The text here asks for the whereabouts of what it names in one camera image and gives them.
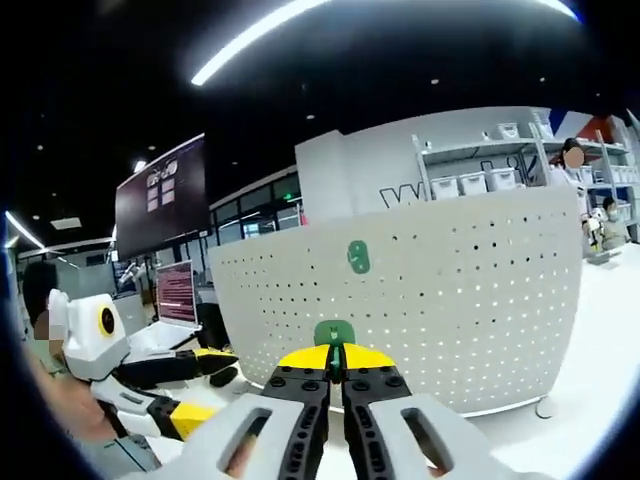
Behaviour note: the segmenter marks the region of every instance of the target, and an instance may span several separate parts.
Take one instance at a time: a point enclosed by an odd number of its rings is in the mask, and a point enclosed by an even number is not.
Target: display monitor
[[[191,260],[158,267],[158,317],[161,322],[195,326],[195,288]]]
[[[209,228],[204,134],[154,160],[116,190],[118,257],[158,250]]]

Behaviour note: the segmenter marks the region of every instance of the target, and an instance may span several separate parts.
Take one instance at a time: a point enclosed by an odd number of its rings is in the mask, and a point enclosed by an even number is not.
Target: white perforated panel
[[[311,346],[318,321],[345,319],[358,343],[394,358],[414,392],[473,413],[553,386],[577,308],[577,218],[571,189],[523,189],[282,231],[209,256],[251,381]],[[366,274],[347,261],[354,240],[367,244]]]

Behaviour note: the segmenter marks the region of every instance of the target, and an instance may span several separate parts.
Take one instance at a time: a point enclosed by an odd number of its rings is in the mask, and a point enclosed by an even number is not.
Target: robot
[[[138,433],[185,440],[215,410],[145,390],[201,375],[224,379],[227,368],[238,361],[231,353],[213,349],[131,351],[108,294],[70,302],[65,293],[52,290],[49,322],[51,329],[61,332],[69,372],[90,383],[91,393],[120,437]]]
[[[262,393],[245,393],[214,412],[131,385],[219,374],[237,357],[206,350],[140,358],[128,349],[109,295],[68,302],[56,291],[50,316],[68,320],[63,351],[69,369],[91,382],[115,427],[185,441],[177,459],[122,480],[230,480],[227,468],[247,436],[255,443],[243,480],[316,478],[328,438],[332,384],[341,386],[344,436],[359,480],[436,478],[425,455],[450,480],[550,478],[514,472],[495,459],[475,426],[429,395],[412,395],[393,360],[357,345],[347,322],[318,324],[316,345],[282,358]]]

